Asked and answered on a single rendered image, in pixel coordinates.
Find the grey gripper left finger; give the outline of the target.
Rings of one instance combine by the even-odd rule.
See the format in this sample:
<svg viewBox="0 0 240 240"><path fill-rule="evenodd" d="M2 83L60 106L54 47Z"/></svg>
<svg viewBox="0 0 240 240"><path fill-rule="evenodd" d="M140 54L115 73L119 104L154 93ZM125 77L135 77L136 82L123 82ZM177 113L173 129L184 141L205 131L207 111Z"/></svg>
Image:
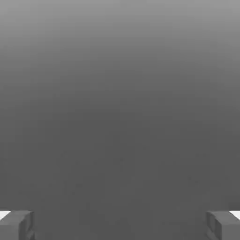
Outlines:
<svg viewBox="0 0 240 240"><path fill-rule="evenodd" d="M35 240L34 212L0 210L0 240Z"/></svg>

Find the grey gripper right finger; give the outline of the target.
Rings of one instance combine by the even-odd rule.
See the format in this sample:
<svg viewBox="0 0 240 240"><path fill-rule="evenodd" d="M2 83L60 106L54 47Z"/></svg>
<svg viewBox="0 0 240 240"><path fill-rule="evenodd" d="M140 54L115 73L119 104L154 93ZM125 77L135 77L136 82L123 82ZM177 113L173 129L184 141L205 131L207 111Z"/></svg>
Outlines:
<svg viewBox="0 0 240 240"><path fill-rule="evenodd" d="M207 211L206 236L209 240L240 240L240 210Z"/></svg>

